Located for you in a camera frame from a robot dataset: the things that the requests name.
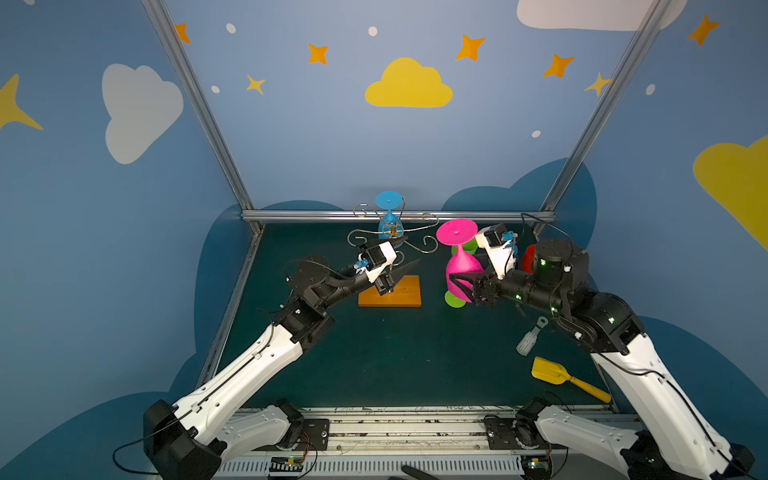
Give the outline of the red wine glass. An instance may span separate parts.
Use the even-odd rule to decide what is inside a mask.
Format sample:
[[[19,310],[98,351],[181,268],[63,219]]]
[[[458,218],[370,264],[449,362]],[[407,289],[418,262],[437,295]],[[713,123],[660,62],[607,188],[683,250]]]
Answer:
[[[536,251],[535,244],[529,245],[525,250],[523,258],[520,262],[520,268],[525,273],[528,273],[528,274],[533,273],[533,266],[535,262],[535,251]]]

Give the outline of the magenta wine glass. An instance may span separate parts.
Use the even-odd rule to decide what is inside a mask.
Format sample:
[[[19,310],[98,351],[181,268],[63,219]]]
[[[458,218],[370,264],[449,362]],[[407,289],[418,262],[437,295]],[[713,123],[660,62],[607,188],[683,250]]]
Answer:
[[[451,291],[452,281],[449,279],[451,273],[483,272],[481,263],[462,248],[462,245],[474,239],[477,233],[477,224],[468,219],[450,220],[438,228],[437,240],[445,246],[456,248],[445,269],[448,291]]]

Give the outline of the blue wine glass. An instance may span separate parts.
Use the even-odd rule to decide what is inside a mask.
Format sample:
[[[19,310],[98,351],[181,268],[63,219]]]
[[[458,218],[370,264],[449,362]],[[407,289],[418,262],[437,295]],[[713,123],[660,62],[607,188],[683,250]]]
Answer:
[[[402,237],[404,228],[395,210],[403,206],[403,197],[395,191],[385,191],[376,197],[376,206],[384,211],[378,225],[379,237],[381,239]]]

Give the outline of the light green wine glass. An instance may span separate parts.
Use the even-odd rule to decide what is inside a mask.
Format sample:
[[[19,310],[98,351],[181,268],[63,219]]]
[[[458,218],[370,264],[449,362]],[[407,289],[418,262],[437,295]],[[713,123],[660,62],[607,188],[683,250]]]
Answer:
[[[475,239],[472,239],[462,245],[463,250],[469,255],[474,255],[478,249],[478,244]]]

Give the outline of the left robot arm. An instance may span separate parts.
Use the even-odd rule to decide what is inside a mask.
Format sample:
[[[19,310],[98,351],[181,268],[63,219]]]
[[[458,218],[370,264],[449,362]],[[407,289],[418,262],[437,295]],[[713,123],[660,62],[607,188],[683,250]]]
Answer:
[[[302,447],[304,417],[285,400],[245,418],[235,415],[322,339],[334,323],[333,306],[368,289],[386,295],[417,264],[335,271],[322,257],[302,260],[289,279],[289,300],[250,347],[193,392],[173,404],[159,400],[144,413],[143,451],[157,475],[210,479],[223,463],[246,452]]]

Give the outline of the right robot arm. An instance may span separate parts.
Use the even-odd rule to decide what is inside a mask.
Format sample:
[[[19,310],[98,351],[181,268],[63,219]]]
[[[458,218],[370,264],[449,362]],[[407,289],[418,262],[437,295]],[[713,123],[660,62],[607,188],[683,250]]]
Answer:
[[[516,443],[526,449],[561,445],[629,479],[746,477],[755,459],[720,435],[696,409],[657,354],[646,329],[620,297],[589,285],[589,255],[566,239],[535,246],[531,272],[508,269],[501,247],[486,250],[487,269],[453,273],[472,302],[502,298],[549,314],[552,322],[619,387],[644,427],[619,429],[564,411],[542,398],[519,410]]]

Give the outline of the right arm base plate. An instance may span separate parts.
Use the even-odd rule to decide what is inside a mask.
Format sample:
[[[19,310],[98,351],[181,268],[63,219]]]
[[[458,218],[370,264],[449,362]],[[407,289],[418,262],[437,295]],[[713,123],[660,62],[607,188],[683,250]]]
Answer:
[[[552,447],[532,420],[486,415],[482,423],[491,450],[549,450]]]

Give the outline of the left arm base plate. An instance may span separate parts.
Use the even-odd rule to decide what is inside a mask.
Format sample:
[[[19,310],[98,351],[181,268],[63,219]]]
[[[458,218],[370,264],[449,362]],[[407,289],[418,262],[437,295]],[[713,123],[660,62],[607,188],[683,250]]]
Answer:
[[[328,419],[304,419],[301,426],[292,425],[276,444],[259,447],[259,451],[326,451],[330,440]]]

